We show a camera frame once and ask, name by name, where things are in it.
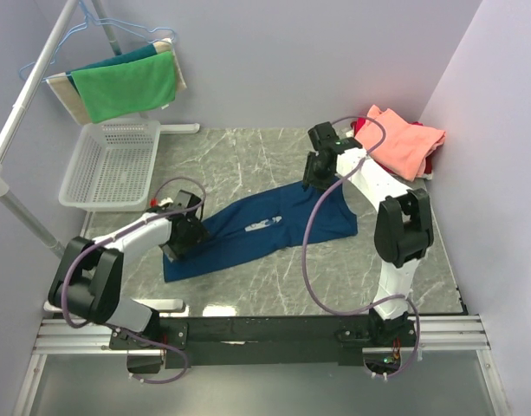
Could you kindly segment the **blue t shirt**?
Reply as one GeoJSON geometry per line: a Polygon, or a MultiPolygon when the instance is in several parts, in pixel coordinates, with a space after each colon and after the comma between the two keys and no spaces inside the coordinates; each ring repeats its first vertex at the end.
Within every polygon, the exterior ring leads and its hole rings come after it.
{"type": "Polygon", "coordinates": [[[208,240],[184,258],[163,258],[167,283],[225,270],[301,246],[308,218],[321,196],[296,182],[242,198],[203,221],[208,240]]]}

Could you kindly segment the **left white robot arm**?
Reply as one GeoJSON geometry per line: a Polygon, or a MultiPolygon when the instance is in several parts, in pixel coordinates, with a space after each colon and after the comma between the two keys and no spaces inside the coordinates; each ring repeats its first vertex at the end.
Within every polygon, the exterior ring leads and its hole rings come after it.
{"type": "Polygon", "coordinates": [[[179,191],[148,209],[137,221],[96,239],[75,237],[67,244],[50,286],[48,303],[70,317],[108,325],[141,348],[159,342],[159,312],[120,295],[123,269],[159,247],[165,259],[183,260],[209,233],[201,221],[204,200],[179,191]]]}

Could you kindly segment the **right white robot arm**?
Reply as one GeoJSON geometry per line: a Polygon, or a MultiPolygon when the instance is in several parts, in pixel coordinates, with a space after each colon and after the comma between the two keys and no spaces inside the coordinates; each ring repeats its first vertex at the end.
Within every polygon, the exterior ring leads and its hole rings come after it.
{"type": "Polygon", "coordinates": [[[313,150],[307,156],[303,185],[321,192],[308,219],[302,242],[308,244],[322,204],[348,183],[361,192],[377,212],[374,247],[381,259],[376,296],[365,308],[368,335],[386,346],[409,330],[411,286],[416,270],[434,242],[431,201],[424,189],[412,189],[386,172],[372,157],[385,142],[365,148],[354,138],[341,138],[333,124],[323,122],[308,130],[313,150]]]}

